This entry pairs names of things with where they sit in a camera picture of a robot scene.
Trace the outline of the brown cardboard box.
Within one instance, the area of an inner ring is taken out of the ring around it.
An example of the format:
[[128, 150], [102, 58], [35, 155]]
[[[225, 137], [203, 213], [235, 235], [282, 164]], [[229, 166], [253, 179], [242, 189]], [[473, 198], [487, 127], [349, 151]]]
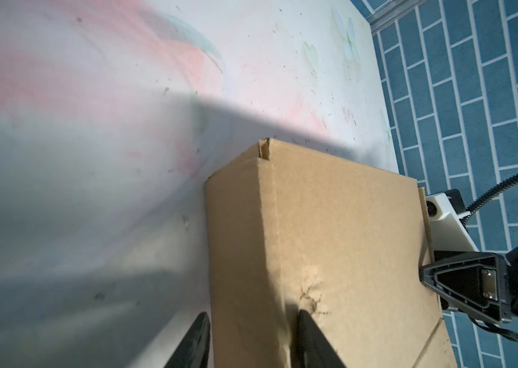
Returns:
[[297, 317], [347, 367], [454, 367], [414, 179], [266, 139], [205, 183], [214, 363], [297, 367]]

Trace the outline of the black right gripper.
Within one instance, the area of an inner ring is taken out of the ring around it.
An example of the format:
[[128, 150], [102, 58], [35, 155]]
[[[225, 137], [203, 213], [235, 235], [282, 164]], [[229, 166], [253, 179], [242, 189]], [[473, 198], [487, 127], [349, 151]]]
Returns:
[[434, 256], [419, 269], [420, 281], [449, 308], [489, 324], [510, 322], [512, 311], [518, 317], [518, 246], [506, 255], [509, 266], [504, 256], [490, 252], [436, 251]]

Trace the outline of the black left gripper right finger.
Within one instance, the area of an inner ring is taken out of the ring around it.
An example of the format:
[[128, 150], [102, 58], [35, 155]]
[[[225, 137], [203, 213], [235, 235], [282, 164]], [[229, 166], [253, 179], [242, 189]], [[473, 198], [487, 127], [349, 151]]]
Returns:
[[297, 312], [292, 332], [292, 367], [346, 367], [308, 311], [300, 309]]

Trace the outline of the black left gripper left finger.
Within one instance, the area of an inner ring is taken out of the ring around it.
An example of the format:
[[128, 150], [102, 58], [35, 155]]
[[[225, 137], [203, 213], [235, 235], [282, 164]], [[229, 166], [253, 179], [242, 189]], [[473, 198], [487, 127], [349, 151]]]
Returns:
[[165, 368], [207, 368], [211, 342], [211, 321], [200, 313], [165, 364]]

